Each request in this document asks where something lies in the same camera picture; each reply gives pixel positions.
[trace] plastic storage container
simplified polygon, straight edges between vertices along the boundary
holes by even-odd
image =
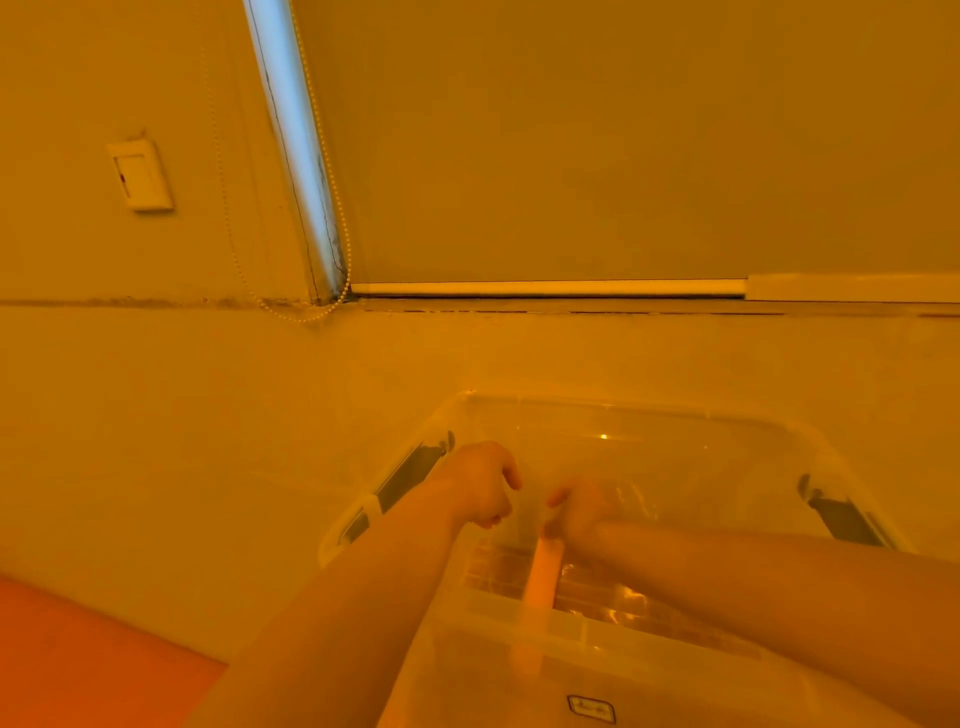
[[[732,636],[691,631],[680,617],[655,634],[614,623],[614,613],[604,621],[534,609],[517,598],[522,583],[492,589],[476,573],[483,549],[532,554],[546,490],[573,473],[612,481],[637,518],[911,550],[837,453],[802,426],[467,393],[441,407],[383,484],[331,529],[322,563],[456,443],[487,439],[515,453],[525,487],[492,533],[464,529],[382,726],[913,725],[839,681]]]

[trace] roller blind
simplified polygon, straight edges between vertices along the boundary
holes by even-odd
[[[960,270],[955,0],[292,0],[360,282]]]

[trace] hand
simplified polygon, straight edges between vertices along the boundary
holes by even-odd
[[[615,521],[620,504],[613,494],[596,480],[577,475],[555,489],[546,500],[549,508],[560,507],[543,527],[548,539],[561,539],[575,555],[588,560],[596,546],[598,523]]]
[[[486,442],[453,452],[427,476],[422,487],[448,505],[458,530],[466,522],[493,528],[513,510],[503,488],[504,479],[515,491],[523,487],[510,451]]]

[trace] forearm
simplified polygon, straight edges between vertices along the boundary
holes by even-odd
[[[593,557],[629,586],[855,683],[928,724],[960,700],[960,568],[826,539],[602,522]]]
[[[460,524],[415,489],[231,665],[188,725],[375,726]]]

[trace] light switch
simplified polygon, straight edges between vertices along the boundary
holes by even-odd
[[[108,144],[107,151],[113,160],[114,172],[127,207],[134,210],[174,208],[170,188],[152,141],[137,139]]]

